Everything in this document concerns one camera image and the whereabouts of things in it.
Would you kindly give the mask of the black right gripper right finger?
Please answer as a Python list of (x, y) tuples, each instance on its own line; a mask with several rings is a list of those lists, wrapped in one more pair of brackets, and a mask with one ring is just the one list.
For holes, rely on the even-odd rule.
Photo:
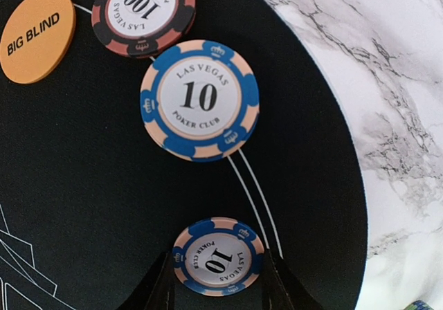
[(275, 251), (265, 251), (260, 279), (263, 309), (323, 310)]

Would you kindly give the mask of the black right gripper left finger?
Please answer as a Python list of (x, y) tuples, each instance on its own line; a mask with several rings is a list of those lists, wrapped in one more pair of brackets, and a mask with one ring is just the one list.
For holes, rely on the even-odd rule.
[(172, 254), (165, 251), (117, 310), (173, 310), (174, 298)]

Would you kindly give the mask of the white red poker chip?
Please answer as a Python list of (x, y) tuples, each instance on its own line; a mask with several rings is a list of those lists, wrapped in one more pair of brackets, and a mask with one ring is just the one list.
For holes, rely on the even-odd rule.
[(123, 57), (156, 56), (179, 41), (196, 16), (196, 0), (95, 0), (98, 40)]

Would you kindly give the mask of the orange big blind button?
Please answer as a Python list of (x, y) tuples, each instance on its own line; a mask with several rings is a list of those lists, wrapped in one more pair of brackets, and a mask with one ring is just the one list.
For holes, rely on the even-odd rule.
[(23, 0), (1, 35), (1, 68), (18, 84), (47, 77), (71, 44), (76, 13), (71, 0)]

